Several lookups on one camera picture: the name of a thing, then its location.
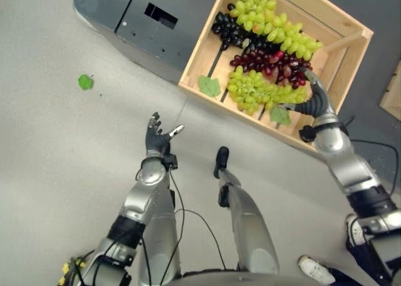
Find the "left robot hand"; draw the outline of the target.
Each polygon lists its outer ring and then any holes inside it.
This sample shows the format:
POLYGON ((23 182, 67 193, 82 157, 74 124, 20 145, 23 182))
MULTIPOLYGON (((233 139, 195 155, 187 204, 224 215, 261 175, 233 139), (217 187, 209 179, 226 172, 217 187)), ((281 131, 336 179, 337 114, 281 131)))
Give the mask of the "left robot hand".
POLYGON ((145 134, 145 148, 147 157, 161 156, 165 154, 170 141, 184 130, 183 125, 178 125, 168 132, 163 132, 160 115, 154 112, 148 121, 145 134))

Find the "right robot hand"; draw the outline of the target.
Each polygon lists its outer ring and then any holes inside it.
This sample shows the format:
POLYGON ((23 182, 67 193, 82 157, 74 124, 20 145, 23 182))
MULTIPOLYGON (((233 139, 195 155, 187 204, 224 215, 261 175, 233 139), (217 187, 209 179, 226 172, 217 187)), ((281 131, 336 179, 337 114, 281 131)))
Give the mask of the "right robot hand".
POLYGON ((303 66, 300 68, 300 71, 310 83, 311 98, 303 103, 279 103, 278 107, 312 116, 315 119, 315 126, 338 124, 337 114, 331 104, 329 94, 323 82, 314 72, 303 66))

